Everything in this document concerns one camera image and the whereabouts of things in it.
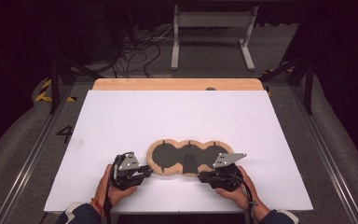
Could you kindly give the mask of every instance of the person's left hand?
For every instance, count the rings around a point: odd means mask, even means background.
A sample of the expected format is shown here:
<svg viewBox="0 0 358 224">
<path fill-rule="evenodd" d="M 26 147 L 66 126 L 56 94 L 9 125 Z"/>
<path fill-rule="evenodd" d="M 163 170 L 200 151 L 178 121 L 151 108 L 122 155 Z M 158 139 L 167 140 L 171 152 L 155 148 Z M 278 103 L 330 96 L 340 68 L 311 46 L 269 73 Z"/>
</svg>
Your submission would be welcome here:
<svg viewBox="0 0 358 224">
<path fill-rule="evenodd" d="M 94 206 L 94 208 L 98 211 L 98 213 L 100 212 L 95 203 L 98 203 L 101 207 L 103 207 L 104 197 L 106 193 L 106 185 L 107 182 L 109 181 L 109 173 L 111 168 L 112 168 L 112 164 L 108 164 L 106 166 L 103 177 L 101 178 L 98 188 L 95 192 L 95 197 L 94 197 L 95 201 L 90 203 L 92 206 Z M 132 195 L 136 190 L 137 190 L 136 186 L 128 188 L 123 191 L 120 189 L 116 189 L 113 186 L 110 186 L 108 196 L 112 204 L 112 207 L 115 207 L 123 198 Z"/>
</svg>

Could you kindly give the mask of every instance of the black handheld controller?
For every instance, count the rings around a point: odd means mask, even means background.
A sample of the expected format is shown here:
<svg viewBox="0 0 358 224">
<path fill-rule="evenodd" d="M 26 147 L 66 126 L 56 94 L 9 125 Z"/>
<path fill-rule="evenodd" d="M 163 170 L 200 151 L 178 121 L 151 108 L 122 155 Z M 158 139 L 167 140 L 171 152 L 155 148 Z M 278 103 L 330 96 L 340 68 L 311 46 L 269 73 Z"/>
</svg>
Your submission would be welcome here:
<svg viewBox="0 0 358 224">
<path fill-rule="evenodd" d="M 152 173 L 149 165 L 141 166 L 133 152 L 129 152 L 116 156 L 109 182 L 115 188 L 125 190 L 141 185 L 144 179 L 150 177 Z"/>
<path fill-rule="evenodd" d="M 243 179 L 243 176 L 235 163 L 215 168 L 211 172 L 200 172 L 199 174 L 201 183 L 208 183 L 213 189 L 220 188 L 230 192 L 241 186 L 239 178 Z"/>
</svg>

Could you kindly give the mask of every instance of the dark background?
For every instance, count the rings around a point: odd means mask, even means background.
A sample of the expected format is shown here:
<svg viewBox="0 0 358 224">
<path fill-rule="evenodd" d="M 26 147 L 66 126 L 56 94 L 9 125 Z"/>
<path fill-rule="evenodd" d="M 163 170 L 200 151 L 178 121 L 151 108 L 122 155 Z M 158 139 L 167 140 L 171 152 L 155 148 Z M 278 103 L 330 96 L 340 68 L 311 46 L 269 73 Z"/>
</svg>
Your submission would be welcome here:
<svg viewBox="0 0 358 224">
<path fill-rule="evenodd" d="M 0 1 L 0 137 L 33 106 L 32 93 L 49 75 L 51 55 L 60 53 L 83 64 L 112 60 L 121 51 L 126 17 L 149 30 L 172 22 L 169 6 L 109 10 L 114 13 L 106 21 L 99 5 L 59 5 L 47 11 L 27 1 Z M 315 73 L 358 148 L 358 4 L 318 10 L 312 15 L 315 23 L 305 24 L 296 34 L 286 59 L 304 54 L 310 36 L 320 32 L 318 22 L 329 21 L 329 32 L 314 58 Z M 303 7 L 261 7 L 256 23 L 299 23 L 304 11 Z"/>
</svg>

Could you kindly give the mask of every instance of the metal rail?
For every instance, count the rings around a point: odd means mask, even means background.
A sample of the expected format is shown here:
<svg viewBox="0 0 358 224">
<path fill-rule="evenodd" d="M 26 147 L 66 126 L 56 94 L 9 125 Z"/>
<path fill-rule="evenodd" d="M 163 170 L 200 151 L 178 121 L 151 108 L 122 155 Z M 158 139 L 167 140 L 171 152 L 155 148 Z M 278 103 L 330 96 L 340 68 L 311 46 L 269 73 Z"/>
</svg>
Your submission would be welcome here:
<svg viewBox="0 0 358 224">
<path fill-rule="evenodd" d="M 29 178 L 31 177 L 31 174 L 37 164 L 37 161 L 39 160 L 39 157 L 43 151 L 43 146 L 45 145 L 46 139 L 48 138 L 48 134 L 57 119 L 58 115 L 60 114 L 62 110 L 62 106 L 64 105 L 65 99 L 68 98 L 69 93 L 72 90 L 72 86 L 64 86 L 62 90 L 62 94 L 60 96 L 60 104 L 58 105 L 57 110 L 54 114 L 49 115 L 48 119 L 46 120 L 41 133 L 37 137 L 37 140 L 27 158 L 24 165 L 22 166 L 19 174 L 17 175 L 17 178 L 7 195 L 4 203 L 1 206 L 0 209 L 0 223 L 7 223 L 8 219 L 11 216 L 11 213 L 14 210 L 14 207 L 16 206 L 17 202 L 19 201 L 19 198 L 22 194 L 22 192 L 25 189 L 25 186 L 28 183 Z"/>
<path fill-rule="evenodd" d="M 319 128 L 313 119 L 312 115 L 309 115 L 307 109 L 303 105 L 303 97 L 301 95 L 298 87 L 290 87 L 292 94 L 295 96 L 298 106 L 301 108 L 301 112 L 304 115 L 305 120 L 310 126 L 310 129 L 315 137 L 315 140 L 318 144 L 318 153 L 324 163 L 327 173 L 330 175 L 330 179 L 336 188 L 339 199 L 344 205 L 344 209 L 347 212 L 348 217 L 351 220 L 351 223 L 358 224 L 358 206 L 351 196 L 351 192 L 348 189 L 347 183 L 339 171 L 336 162 L 334 161 L 333 156 L 328 149 L 327 144 L 325 143 L 322 134 L 319 131 Z"/>
</svg>

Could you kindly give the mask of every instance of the wrist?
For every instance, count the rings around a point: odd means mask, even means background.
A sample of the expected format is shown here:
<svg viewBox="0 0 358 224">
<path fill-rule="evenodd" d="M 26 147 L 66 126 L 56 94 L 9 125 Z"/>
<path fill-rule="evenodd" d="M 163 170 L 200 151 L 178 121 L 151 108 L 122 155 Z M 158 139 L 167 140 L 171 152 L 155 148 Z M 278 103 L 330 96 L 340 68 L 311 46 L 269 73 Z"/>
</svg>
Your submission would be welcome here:
<svg viewBox="0 0 358 224">
<path fill-rule="evenodd" d="M 91 204 L 95 208 L 100 217 L 104 217 L 103 207 L 96 198 L 91 198 L 91 203 L 89 204 Z"/>
<path fill-rule="evenodd" d="M 266 205 L 263 204 L 263 202 L 261 202 L 258 198 L 254 201 L 257 202 L 257 206 L 253 207 L 252 216 L 255 221 L 259 223 L 269 213 L 269 208 L 266 207 Z"/>
</svg>

